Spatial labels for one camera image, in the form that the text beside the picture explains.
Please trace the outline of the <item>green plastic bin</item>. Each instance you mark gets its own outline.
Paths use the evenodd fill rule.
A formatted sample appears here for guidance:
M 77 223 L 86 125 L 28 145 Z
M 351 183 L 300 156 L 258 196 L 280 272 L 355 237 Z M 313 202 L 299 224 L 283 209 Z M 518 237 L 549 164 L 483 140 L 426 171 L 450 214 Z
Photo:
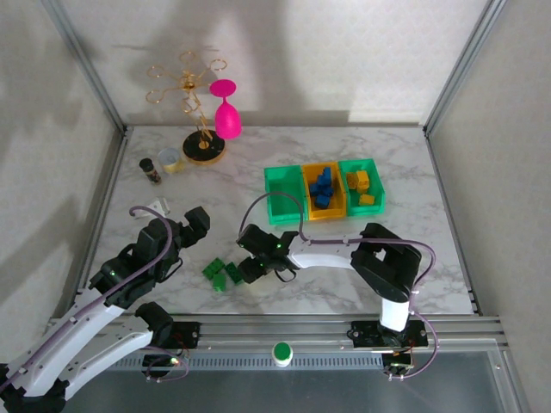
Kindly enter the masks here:
M 338 167 L 344 182 L 344 191 L 347 199 L 347 214 L 350 217 L 372 216 L 385 212 L 386 192 L 374 159 L 343 160 L 338 162 Z M 360 202 L 362 194 L 359 194 L 355 189 L 351 189 L 346 182 L 347 173 L 356 173 L 361 170 L 367 173 L 369 187 L 366 195 L 374 198 L 373 204 L 362 204 Z
M 307 221 L 307 196 L 302 170 L 299 165 L 269 167 L 264 169 L 266 193 L 282 192 L 294 197 L 301 205 L 303 219 Z M 300 221 L 300 211 L 296 203 L 283 195 L 271 195 L 267 199 L 269 223 L 287 225 Z

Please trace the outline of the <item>orange plastic bin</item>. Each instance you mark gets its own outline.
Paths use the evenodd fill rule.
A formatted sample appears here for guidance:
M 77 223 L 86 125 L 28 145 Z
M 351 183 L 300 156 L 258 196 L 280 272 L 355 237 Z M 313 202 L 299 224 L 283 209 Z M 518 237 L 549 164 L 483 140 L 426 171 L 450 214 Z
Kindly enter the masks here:
M 331 187 L 333 196 L 327 208 L 315 206 L 314 197 L 310 195 L 310 185 L 317 182 L 318 175 L 324 172 L 324 168 L 331 169 Z M 340 169 L 337 162 L 309 163 L 301 166 L 301 172 L 306 190 L 307 214 L 310 221 L 327 219 L 343 219 L 347 216 L 347 194 Z

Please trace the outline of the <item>small white yellow cup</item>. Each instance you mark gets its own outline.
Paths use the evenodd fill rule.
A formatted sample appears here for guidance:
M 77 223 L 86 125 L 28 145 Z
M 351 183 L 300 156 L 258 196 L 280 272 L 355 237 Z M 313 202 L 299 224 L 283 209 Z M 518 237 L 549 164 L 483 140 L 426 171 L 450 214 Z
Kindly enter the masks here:
M 158 153 L 158 161 L 161 164 L 165 173 L 173 175 L 183 171 L 185 165 L 176 148 L 165 148 Z

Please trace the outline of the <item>dark spice jar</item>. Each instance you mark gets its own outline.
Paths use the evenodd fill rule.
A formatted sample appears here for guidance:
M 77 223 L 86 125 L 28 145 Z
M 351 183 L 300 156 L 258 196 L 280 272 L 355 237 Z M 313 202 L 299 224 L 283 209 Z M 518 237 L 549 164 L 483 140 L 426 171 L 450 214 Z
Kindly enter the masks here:
M 158 185 L 162 182 L 160 174 L 157 172 L 153 161 L 149 157 L 142 158 L 139 161 L 139 167 L 144 172 L 150 183 Z

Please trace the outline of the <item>green push button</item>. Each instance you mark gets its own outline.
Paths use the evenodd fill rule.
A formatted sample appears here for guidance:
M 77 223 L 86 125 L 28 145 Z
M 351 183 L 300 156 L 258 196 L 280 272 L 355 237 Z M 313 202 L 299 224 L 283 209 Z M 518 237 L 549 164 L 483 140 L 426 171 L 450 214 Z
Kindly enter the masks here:
M 272 361 L 277 367 L 287 367 L 294 356 L 292 347 L 287 342 L 276 343 L 271 350 Z

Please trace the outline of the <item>small electronics board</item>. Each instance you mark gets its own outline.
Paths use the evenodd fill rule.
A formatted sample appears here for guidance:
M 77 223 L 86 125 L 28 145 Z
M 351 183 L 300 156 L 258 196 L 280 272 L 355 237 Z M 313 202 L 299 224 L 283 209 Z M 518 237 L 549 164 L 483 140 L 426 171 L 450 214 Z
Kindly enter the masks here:
M 188 358 L 170 352 L 146 354 L 142 360 L 142 372 L 154 378 L 185 375 L 189 372 Z
M 412 351 L 386 353 L 382 355 L 383 372 L 393 376 L 407 375 L 414 367 Z

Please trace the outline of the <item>pink plastic wine glass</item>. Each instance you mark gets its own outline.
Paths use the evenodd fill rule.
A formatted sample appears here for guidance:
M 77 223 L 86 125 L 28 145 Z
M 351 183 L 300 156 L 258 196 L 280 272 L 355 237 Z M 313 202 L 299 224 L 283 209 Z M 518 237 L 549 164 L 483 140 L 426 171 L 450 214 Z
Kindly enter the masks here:
M 214 126 L 222 139 L 235 139 L 242 132 L 239 111 L 228 101 L 237 91 L 237 84 L 230 79 L 219 79 L 210 86 L 210 93 L 221 99 L 221 104 L 214 114 Z

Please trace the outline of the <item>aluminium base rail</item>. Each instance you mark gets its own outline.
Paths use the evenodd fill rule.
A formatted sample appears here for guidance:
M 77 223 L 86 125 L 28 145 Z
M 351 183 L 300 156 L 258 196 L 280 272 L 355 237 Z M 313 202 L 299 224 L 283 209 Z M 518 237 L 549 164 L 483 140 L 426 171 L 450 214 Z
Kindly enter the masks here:
M 297 354 L 306 353 L 390 353 L 390 348 L 354 348 L 346 333 L 353 321 L 375 321 L 374 315 L 175 315 L 174 322 L 199 322 L 201 337 L 192 354 L 269 353 L 278 342 L 287 342 Z M 429 353 L 434 342 L 443 352 L 506 350 L 509 347 L 498 317 L 476 315 L 426 315 L 428 346 L 416 347 Z

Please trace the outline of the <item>aluminium frame post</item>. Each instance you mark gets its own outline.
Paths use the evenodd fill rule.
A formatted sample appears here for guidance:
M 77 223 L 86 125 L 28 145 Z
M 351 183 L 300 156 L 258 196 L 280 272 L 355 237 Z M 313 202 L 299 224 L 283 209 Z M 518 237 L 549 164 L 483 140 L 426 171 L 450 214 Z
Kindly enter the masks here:
M 449 105 L 467 77 L 467 74 L 479 55 L 486 39 L 496 24 L 499 15 L 508 0 L 486 0 L 484 8 L 462 48 L 459 58 L 445 82 L 436 102 L 423 126 L 424 136 L 429 139 L 442 121 Z
M 76 60 L 80 71 L 83 73 L 85 80 L 91 87 L 109 121 L 120 135 L 124 135 L 127 131 L 127 125 L 122 120 L 115 104 L 108 95 L 108 91 L 97 73 L 89 54 L 85 51 L 84 43 L 78 36 L 64 7 L 59 0 L 40 0 L 40 3 L 56 27 L 68 51 Z

